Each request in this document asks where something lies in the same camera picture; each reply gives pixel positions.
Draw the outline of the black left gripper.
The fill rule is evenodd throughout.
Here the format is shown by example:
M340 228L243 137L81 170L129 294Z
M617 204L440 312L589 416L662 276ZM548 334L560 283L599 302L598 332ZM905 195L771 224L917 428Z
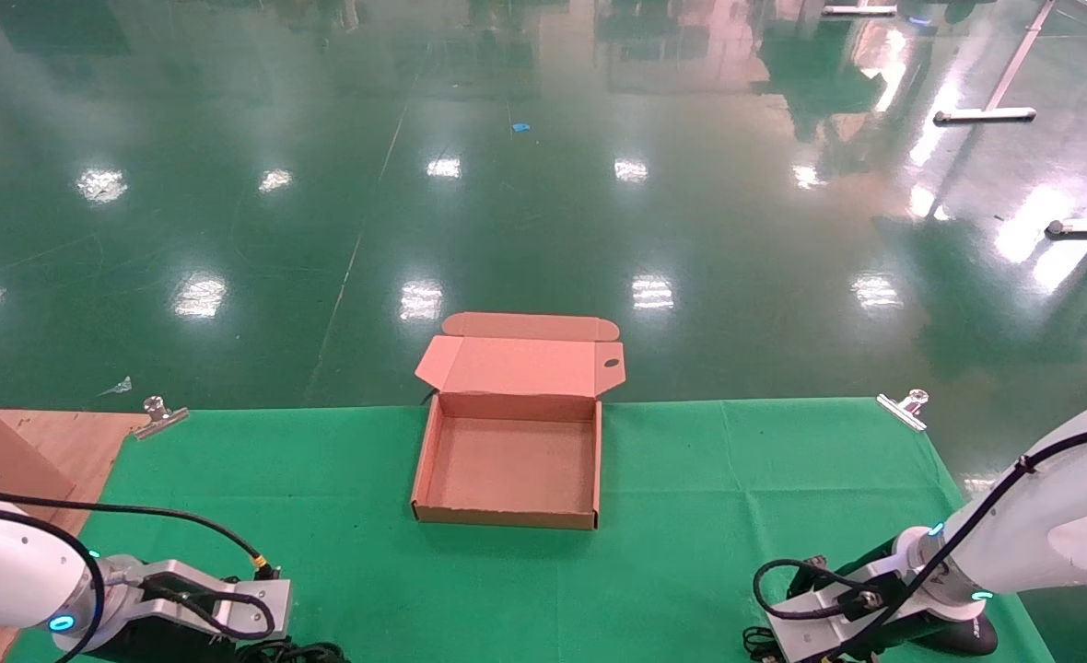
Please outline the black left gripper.
M237 645L224 636L198 631L165 620L127 622L113 638L92 650L105 662L237 662Z

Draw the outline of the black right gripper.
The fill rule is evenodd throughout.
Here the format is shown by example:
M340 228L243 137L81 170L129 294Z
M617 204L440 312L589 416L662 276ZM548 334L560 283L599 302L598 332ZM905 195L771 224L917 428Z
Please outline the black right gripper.
M998 635L985 616L991 593L964 574L945 539L889 539L829 570L822 555L791 561L790 662L876 662L895 646L986 656Z

